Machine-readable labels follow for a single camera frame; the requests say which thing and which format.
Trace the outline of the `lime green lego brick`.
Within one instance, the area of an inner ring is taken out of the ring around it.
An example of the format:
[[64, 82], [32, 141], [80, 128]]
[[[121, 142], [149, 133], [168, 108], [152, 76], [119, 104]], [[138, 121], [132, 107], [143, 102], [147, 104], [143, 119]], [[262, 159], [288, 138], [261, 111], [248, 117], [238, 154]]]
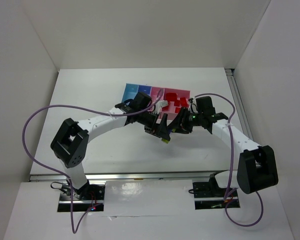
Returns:
[[169, 139], [164, 139], [164, 138], [162, 138], [161, 141], [164, 142], [164, 143], [166, 143], [166, 144], [168, 144], [170, 142]]

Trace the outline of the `small red lego brick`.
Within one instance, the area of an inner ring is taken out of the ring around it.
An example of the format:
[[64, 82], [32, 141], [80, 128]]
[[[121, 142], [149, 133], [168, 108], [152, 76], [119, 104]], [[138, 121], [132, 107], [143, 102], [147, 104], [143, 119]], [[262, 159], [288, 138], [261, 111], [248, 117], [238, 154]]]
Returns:
[[165, 107], [162, 108], [163, 112], [169, 112], [169, 110], [170, 110], [170, 106], [169, 105], [167, 105], [167, 106], [165, 106]]

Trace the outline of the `red long lego brick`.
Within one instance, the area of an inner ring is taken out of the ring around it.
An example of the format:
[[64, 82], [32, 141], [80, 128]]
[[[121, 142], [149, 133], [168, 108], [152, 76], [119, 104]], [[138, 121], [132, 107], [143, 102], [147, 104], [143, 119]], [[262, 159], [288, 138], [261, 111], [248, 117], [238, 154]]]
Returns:
[[180, 107], [176, 107], [174, 112], [175, 112], [176, 114], [178, 114], [180, 111], [181, 111], [181, 108], [180, 108]]

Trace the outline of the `red rounded lego brick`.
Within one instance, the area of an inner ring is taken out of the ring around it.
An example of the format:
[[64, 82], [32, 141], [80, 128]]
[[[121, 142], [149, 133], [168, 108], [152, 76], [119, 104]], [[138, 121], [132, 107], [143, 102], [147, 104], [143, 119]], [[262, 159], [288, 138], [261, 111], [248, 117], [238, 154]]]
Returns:
[[178, 95], [175, 92], [168, 92], [164, 95], [164, 99], [166, 101], [170, 102], [175, 102], [178, 100]]

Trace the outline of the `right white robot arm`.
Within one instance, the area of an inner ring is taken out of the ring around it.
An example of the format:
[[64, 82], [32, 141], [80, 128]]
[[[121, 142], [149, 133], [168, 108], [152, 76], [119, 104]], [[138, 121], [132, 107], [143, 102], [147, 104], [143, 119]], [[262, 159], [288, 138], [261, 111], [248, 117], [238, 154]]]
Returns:
[[195, 104], [195, 112], [181, 108], [167, 128], [190, 134], [194, 127], [202, 127], [230, 148], [230, 168], [222, 172], [227, 180], [226, 194], [234, 188], [251, 194], [278, 184], [275, 153], [269, 145], [254, 142], [231, 124], [230, 117], [217, 113], [210, 96], [197, 96]]

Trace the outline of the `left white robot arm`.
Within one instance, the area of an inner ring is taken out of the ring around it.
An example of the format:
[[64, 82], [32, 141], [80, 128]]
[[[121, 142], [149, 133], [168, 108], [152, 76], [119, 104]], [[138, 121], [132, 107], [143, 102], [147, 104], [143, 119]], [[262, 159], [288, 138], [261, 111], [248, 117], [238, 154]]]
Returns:
[[158, 116], [149, 111], [141, 112], [148, 108], [152, 98], [144, 92], [138, 92], [133, 99], [118, 103], [107, 115], [97, 115], [90, 119], [75, 121], [68, 118], [63, 121], [53, 138], [50, 148], [55, 156], [62, 162], [65, 173], [69, 176], [75, 194], [80, 199], [88, 199], [93, 187], [87, 179], [82, 161], [85, 158], [87, 146], [96, 137], [113, 129], [124, 127], [128, 124], [139, 123], [144, 126], [146, 133], [170, 141], [165, 114], [160, 123]]

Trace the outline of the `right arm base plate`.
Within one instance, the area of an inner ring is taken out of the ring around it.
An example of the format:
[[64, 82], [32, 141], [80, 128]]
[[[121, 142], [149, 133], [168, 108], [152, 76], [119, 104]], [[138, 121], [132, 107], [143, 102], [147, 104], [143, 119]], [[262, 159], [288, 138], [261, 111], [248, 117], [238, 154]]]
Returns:
[[224, 200], [225, 188], [218, 187], [210, 182], [193, 182], [188, 193], [194, 197], [196, 210], [216, 210], [224, 209], [227, 204], [229, 208], [240, 208], [237, 191], [234, 191]]

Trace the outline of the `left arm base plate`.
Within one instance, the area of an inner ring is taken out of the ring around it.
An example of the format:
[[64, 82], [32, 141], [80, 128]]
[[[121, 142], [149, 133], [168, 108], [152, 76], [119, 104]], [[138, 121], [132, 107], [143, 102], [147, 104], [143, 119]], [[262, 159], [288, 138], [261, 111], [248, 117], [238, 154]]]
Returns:
[[[104, 211], [105, 184], [91, 184], [87, 192], [81, 195], [73, 193], [73, 212], [85, 212], [91, 208], [91, 212]], [[62, 184], [56, 190], [60, 191], [57, 212], [69, 213], [71, 211], [71, 190], [68, 184]]]

